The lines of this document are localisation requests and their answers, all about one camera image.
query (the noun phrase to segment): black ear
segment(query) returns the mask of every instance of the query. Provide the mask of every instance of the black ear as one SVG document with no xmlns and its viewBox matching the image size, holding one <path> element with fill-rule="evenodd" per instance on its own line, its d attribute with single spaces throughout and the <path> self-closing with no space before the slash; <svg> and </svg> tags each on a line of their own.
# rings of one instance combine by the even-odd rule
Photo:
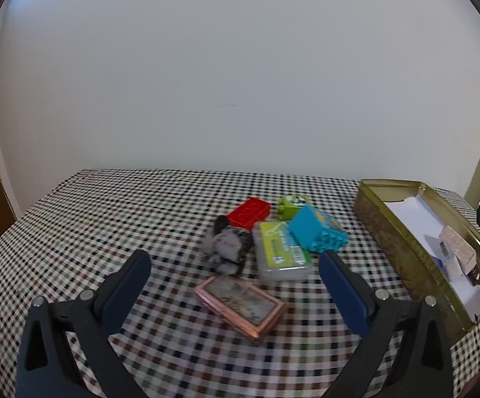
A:
<svg viewBox="0 0 480 398">
<path fill-rule="evenodd" d="M 218 215 L 214 221 L 214 236 L 216 236 L 218 233 L 221 233 L 221 231 L 229 226 L 229 224 L 229 219 L 226 216 Z"/>
</svg>

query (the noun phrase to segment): red toy block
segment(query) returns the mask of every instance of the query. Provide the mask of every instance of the red toy block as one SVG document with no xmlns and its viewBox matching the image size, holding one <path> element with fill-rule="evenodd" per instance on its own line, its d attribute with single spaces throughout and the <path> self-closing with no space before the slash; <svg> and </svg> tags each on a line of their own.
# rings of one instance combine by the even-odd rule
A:
<svg viewBox="0 0 480 398">
<path fill-rule="evenodd" d="M 270 215 L 271 205 L 256 197 L 250 197 L 227 215 L 231 226 L 247 229 L 249 232 L 257 221 Z"/>
</svg>

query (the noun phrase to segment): white wall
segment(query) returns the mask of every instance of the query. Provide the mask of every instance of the white wall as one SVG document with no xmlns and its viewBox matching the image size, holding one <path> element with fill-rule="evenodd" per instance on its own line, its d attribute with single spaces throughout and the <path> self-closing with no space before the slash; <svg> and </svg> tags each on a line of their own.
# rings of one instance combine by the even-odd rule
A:
<svg viewBox="0 0 480 398">
<path fill-rule="evenodd" d="M 0 164 L 19 214 L 84 167 L 464 194 L 480 157 L 469 0 L 9 0 L 0 17 Z"/>
</svg>

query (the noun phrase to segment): clear plastic box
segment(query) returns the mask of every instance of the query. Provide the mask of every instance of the clear plastic box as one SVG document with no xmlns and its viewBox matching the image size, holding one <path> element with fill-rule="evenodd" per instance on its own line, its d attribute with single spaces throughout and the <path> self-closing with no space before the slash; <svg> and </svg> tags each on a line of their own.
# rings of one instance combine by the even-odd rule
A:
<svg viewBox="0 0 480 398">
<path fill-rule="evenodd" d="M 313 271 L 310 253 L 295 241 L 287 222 L 256 222 L 252 238 L 262 281 L 305 280 Z"/>
</svg>

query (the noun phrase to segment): gold tin tray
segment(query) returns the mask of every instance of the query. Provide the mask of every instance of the gold tin tray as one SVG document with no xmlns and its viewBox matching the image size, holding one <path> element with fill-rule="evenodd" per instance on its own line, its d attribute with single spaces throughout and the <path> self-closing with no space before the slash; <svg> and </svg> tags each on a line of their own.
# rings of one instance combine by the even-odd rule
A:
<svg viewBox="0 0 480 398">
<path fill-rule="evenodd" d="M 475 323 L 428 252 L 384 203 L 401 202 L 416 195 L 420 195 L 443 223 L 453 228 L 474 248 L 480 267 L 480 232 L 437 191 L 423 182 L 361 180 L 354 211 L 384 250 L 411 298 L 421 300 L 427 295 L 435 296 L 448 337 L 454 344 Z"/>
</svg>

